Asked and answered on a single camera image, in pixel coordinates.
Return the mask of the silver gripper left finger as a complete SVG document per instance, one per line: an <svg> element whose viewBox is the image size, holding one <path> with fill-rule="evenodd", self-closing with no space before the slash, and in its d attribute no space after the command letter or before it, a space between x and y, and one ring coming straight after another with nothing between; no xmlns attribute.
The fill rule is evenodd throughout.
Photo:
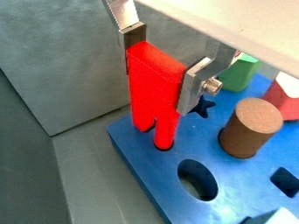
<svg viewBox="0 0 299 224"><path fill-rule="evenodd" d="M101 0L116 27L117 43L122 48L122 64L126 71L126 49L145 41L146 25L138 20L133 0Z"/></svg>

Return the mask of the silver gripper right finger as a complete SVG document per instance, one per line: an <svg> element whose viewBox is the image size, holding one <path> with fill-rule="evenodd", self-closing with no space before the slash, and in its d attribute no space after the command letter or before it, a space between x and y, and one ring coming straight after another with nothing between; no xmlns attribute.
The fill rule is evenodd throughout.
<svg viewBox="0 0 299 224"><path fill-rule="evenodd" d="M208 39L202 57L184 72L176 104L181 116L185 116L197 105L202 94L214 96L220 91L221 83L216 77L236 62L236 54L234 48L212 38Z"/></svg>

